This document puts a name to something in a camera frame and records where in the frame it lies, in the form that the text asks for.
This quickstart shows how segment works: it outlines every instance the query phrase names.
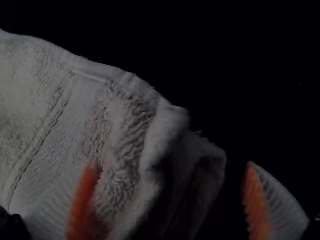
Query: black background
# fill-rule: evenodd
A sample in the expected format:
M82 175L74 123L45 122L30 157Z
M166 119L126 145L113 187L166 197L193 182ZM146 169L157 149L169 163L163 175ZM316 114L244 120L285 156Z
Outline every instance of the black background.
M136 73L227 153L197 239L246 239L246 163L319 212L318 19L312 6L2 1L0 28Z

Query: towel fold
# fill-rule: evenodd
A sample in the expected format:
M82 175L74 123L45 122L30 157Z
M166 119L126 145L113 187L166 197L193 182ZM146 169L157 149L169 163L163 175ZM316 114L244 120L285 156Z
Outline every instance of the towel fold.
M193 239L226 157L188 122L133 73L0 30L0 204L35 240L63 239L88 161L96 239Z

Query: folded towel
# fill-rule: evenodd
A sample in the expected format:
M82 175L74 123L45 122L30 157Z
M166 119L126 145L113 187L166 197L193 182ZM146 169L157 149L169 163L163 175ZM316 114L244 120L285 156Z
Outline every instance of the folded towel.
M188 121L132 73L0 30L0 204L36 240L64 238L88 161L103 170L96 239L148 236L150 226L155 238L193 239L226 158Z

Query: white cloth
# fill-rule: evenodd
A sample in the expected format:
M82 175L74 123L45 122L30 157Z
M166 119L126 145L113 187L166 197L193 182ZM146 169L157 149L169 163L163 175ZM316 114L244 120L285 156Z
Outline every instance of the white cloth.
M209 143L180 154L201 139L187 127L187 111L136 75L0 30L0 204L21 214L34 239L63 239L87 161L103 168L92 204L101 239L124 239L142 225L164 187L157 166L173 146L188 163L170 158L185 173L181 191L199 157L219 159L212 202L225 154Z

